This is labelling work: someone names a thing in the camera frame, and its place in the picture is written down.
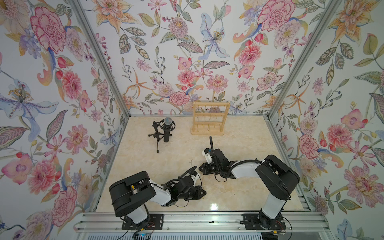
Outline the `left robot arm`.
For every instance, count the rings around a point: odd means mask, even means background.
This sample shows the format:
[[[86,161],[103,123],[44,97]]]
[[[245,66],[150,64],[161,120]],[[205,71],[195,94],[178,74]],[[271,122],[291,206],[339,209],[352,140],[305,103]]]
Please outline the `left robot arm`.
[[[175,206],[179,200],[186,202],[202,199],[207,192],[196,171],[196,166],[165,184],[152,181],[145,171],[115,182],[109,187],[115,216],[124,221],[123,230],[162,230],[164,214],[151,214],[146,206],[153,202],[161,207]]]

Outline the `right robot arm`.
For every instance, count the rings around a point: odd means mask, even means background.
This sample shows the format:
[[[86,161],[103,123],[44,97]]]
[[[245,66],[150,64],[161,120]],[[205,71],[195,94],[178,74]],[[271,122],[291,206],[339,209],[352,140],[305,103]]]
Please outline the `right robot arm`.
[[[285,229],[282,211],[300,182],[299,175],[293,169],[274,155],[268,155],[262,161],[254,159],[230,162],[220,149],[214,148],[212,137],[210,147],[202,154],[207,161],[199,167],[203,175],[219,175],[225,180],[258,178],[269,190],[267,200],[257,214],[243,215],[243,224],[247,229]]]

